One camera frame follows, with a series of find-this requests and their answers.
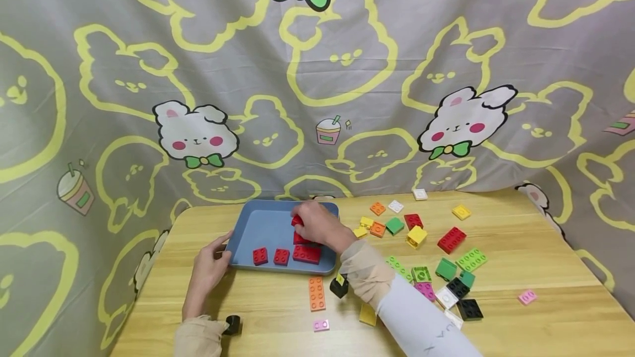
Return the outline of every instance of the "bunny face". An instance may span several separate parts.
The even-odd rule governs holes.
[[[222,158],[238,150],[238,137],[225,125],[227,115],[213,105],[189,111],[178,101],[168,101],[152,111],[160,126],[160,146],[170,157],[186,160],[189,168],[206,164],[223,166]],[[192,166],[193,159],[201,162]]]
[[[476,96],[472,87],[456,91],[440,102],[435,118],[419,136],[419,149],[465,157],[469,149],[488,139],[507,120],[505,105],[518,93],[505,85]]]

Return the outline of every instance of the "sleeve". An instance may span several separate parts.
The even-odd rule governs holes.
[[[209,316],[189,318],[176,329],[174,357],[219,357],[220,337],[228,324]]]

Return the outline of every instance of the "white sleeve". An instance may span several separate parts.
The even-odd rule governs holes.
[[[377,314],[408,357],[483,357],[450,320],[396,276]]]

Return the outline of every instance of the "drink cup illustration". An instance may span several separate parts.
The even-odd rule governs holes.
[[[73,169],[71,163],[68,164],[68,172],[57,183],[57,195],[64,203],[82,215],[88,213],[95,200],[95,195],[83,174]]]

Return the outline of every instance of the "fabric backdrop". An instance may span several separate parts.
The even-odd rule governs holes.
[[[635,315],[635,0],[0,0],[0,355],[112,348],[194,205],[516,187]]]

